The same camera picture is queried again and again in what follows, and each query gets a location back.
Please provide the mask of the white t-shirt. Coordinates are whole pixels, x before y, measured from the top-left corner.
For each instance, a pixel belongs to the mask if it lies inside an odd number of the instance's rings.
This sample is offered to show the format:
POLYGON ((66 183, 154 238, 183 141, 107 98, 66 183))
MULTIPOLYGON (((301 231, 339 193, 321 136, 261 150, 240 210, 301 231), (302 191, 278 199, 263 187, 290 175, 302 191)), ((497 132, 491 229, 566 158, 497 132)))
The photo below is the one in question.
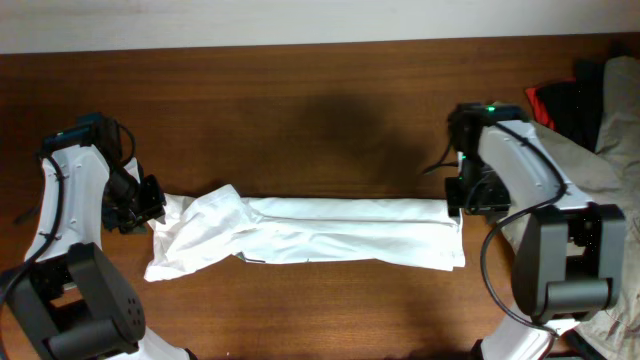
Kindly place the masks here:
POLYGON ((148 282, 229 256, 271 265, 374 259, 444 271, 466 264, 463 222, 443 200, 252 198, 225 185, 198 198, 167 195, 164 210, 149 223, 148 282))

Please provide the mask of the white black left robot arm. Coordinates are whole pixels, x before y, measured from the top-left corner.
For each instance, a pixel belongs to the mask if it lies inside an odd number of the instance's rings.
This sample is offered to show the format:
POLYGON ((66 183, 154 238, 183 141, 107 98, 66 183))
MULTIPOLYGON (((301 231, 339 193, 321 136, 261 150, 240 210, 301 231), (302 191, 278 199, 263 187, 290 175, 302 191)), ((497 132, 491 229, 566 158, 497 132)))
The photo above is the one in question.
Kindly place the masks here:
POLYGON ((146 324, 134 288, 102 250, 102 230, 140 231, 164 216, 166 199, 101 113, 46 137, 39 223, 22 264, 1 275, 8 305, 38 356, 72 359, 192 359, 146 324))

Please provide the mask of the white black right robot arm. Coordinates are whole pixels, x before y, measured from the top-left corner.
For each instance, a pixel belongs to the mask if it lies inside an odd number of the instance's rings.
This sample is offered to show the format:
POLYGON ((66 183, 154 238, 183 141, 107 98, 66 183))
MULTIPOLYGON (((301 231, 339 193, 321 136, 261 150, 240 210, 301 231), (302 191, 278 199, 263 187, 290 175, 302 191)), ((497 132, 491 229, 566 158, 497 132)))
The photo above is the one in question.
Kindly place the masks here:
POLYGON ((458 173, 445 181, 453 217, 494 221, 480 250, 481 276, 505 317, 476 341, 473 359, 544 359, 557 339, 613 308, 622 286, 625 217, 580 190, 538 139, 520 107, 463 103, 447 118, 458 173), (487 253, 514 228, 514 303, 491 284, 487 253))

